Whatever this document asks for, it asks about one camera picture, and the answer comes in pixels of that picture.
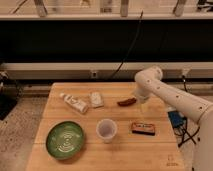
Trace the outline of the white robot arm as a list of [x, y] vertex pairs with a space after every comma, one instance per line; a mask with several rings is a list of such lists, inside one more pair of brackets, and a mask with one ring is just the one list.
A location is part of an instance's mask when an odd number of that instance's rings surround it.
[[199, 126], [192, 171], [213, 171], [213, 102], [161, 81], [163, 72], [153, 66], [135, 74], [134, 94], [144, 103], [150, 94], [161, 98]]

